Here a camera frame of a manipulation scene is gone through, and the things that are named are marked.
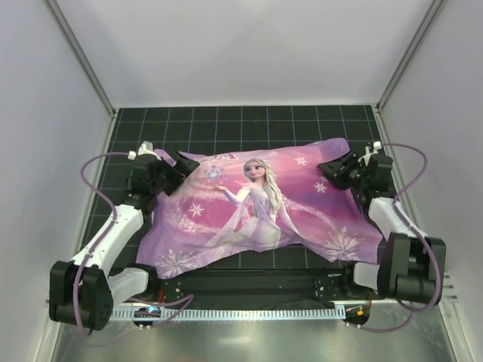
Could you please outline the pink purple printed pillowcase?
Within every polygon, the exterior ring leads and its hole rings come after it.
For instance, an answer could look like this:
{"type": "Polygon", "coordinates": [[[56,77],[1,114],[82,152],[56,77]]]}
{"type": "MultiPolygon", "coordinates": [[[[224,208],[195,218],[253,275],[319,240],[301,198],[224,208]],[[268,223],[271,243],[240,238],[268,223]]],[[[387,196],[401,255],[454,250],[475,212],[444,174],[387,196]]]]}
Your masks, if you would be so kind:
{"type": "Polygon", "coordinates": [[[160,194],[140,264],[174,278],[245,251],[302,244],[324,259],[376,262],[381,234],[350,191],[318,166],[349,151],[342,138],[304,146],[192,155],[198,167],[172,195],[160,194]]]}

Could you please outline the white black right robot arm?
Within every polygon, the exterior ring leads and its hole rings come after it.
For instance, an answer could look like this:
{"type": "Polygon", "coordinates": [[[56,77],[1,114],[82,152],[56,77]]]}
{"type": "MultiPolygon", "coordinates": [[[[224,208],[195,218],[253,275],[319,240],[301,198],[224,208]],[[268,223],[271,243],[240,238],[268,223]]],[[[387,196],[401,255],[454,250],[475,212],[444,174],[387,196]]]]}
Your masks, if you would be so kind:
{"type": "Polygon", "coordinates": [[[354,192],[357,208],[386,242],[378,262],[345,267],[340,290],[349,299],[372,290],[409,311],[425,311],[441,300],[446,245],[422,232],[403,211],[392,187],[392,166],[392,158],[373,148],[318,165],[332,186],[354,192]]]}

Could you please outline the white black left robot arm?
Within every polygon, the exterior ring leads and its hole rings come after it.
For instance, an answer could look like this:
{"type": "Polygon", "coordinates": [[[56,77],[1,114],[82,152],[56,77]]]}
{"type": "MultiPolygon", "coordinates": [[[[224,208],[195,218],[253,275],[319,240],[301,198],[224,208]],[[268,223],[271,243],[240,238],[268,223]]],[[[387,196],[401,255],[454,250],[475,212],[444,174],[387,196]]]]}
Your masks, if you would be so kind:
{"type": "Polygon", "coordinates": [[[134,263],[117,275],[111,269],[129,240],[146,224],[158,196],[174,194],[199,167],[180,152],[163,158],[143,143],[124,156],[131,161],[125,190],[111,201],[95,193],[110,207],[108,219],[88,244],[68,261],[57,261],[49,276],[48,314],[53,322],[76,326],[90,335],[102,330],[116,306],[129,300],[151,302],[161,282],[155,267],[134,263]]]}

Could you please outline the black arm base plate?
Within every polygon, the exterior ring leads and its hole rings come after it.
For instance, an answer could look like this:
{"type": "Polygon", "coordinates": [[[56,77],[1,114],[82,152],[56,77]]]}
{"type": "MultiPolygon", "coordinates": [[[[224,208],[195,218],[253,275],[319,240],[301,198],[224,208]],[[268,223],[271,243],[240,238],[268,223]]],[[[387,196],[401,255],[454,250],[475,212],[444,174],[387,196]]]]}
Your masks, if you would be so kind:
{"type": "Polygon", "coordinates": [[[177,302],[190,294],[189,308],[200,310],[311,309],[376,299],[369,289],[348,284],[341,268],[199,269],[160,279],[138,297],[177,302]]]}

